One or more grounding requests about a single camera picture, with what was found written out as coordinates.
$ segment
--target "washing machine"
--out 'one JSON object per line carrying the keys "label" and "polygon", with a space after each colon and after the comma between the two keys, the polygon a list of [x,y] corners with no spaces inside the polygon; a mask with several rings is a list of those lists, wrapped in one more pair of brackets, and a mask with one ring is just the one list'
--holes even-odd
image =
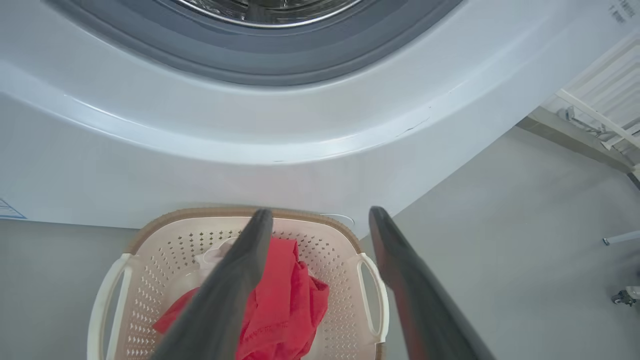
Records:
{"label": "washing machine", "polygon": [[0,217],[141,227],[268,206],[364,236],[370,206],[409,206],[638,13],[638,0],[3,1]]}

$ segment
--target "red garment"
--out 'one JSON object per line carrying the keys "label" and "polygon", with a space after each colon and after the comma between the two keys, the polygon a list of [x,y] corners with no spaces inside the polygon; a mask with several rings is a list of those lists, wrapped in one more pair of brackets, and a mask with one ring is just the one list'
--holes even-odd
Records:
{"label": "red garment", "polygon": [[178,318],[178,315],[180,315],[182,309],[184,309],[187,304],[189,304],[189,301],[191,300],[193,295],[196,295],[198,289],[200,288],[189,290],[186,294],[176,300],[173,305],[169,307],[169,310],[167,310],[162,316],[160,316],[160,319],[155,322],[153,328],[161,334],[166,333],[166,331],[169,330],[169,327],[171,327],[171,324],[173,324],[175,319]]}
{"label": "red garment", "polygon": [[[176,301],[154,329],[166,331],[196,290]],[[329,286],[299,261],[296,240],[271,239],[262,280],[247,298],[236,360],[300,359],[311,348],[328,298]]]}

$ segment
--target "label sticker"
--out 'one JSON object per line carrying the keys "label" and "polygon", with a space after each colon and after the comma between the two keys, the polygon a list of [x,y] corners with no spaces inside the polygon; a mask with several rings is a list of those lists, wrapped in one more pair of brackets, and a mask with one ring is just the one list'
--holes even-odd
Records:
{"label": "label sticker", "polygon": [[23,218],[26,217],[20,214],[16,209],[7,204],[6,201],[0,199],[0,218]]}
{"label": "label sticker", "polygon": [[626,23],[636,16],[637,12],[637,0],[613,0],[609,7],[609,14],[618,24]]}

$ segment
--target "white plastic laundry basket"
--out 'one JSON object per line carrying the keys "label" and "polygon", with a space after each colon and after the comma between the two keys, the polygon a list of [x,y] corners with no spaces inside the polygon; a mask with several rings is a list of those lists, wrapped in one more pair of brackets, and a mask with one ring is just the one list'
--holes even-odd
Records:
{"label": "white plastic laundry basket", "polygon": [[[164,215],[145,226],[105,276],[91,313],[87,359],[102,360],[104,328],[111,294],[122,276],[107,360],[146,360],[161,340],[151,325],[171,305],[172,279],[197,269],[195,255],[238,236],[254,209],[186,209]],[[384,358],[388,331],[388,299],[376,265],[341,223],[308,213],[273,211],[273,236],[296,239],[300,259],[313,276],[329,284],[329,308],[305,360]],[[380,324],[372,324],[362,281],[362,265],[370,271]]]}

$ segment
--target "gray floor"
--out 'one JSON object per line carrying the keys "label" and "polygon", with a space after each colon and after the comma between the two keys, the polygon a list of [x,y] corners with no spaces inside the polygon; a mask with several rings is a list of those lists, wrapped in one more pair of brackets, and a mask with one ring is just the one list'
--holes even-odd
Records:
{"label": "gray floor", "polygon": [[[498,359],[639,357],[637,308],[609,297],[640,284],[640,241],[601,241],[640,229],[623,174],[514,129],[396,221]],[[0,220],[0,359],[84,359],[93,298],[133,234]],[[387,353],[407,358],[395,311]]]}

